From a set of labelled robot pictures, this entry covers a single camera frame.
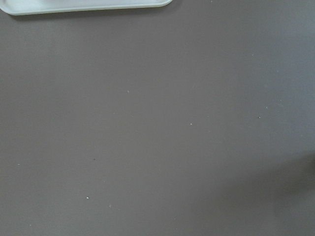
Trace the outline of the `white plastic tray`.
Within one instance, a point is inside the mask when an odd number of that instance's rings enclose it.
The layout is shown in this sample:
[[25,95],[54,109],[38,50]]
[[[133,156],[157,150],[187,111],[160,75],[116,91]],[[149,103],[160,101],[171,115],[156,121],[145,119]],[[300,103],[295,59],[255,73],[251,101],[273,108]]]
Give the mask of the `white plastic tray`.
[[0,9],[13,16],[163,7],[172,0],[2,0]]

